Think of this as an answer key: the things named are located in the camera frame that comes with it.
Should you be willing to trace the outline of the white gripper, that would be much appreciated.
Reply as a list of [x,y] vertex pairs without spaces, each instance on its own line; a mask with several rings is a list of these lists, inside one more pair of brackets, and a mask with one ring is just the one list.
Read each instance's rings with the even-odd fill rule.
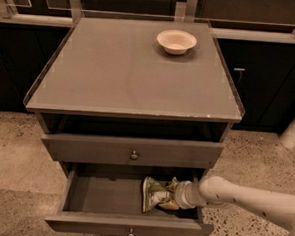
[[170,184],[166,186],[170,192],[174,192],[175,200],[166,200],[158,204],[162,209],[169,211],[178,210],[179,207],[185,210],[193,209],[199,205],[200,196],[197,183],[190,181],[179,181],[174,177]]

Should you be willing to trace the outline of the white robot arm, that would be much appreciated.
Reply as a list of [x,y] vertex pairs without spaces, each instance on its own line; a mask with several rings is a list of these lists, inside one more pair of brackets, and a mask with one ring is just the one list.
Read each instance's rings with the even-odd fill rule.
[[295,236],[295,195],[292,194],[236,185],[212,175],[198,182],[178,182],[161,201],[185,210],[196,206],[234,204]]

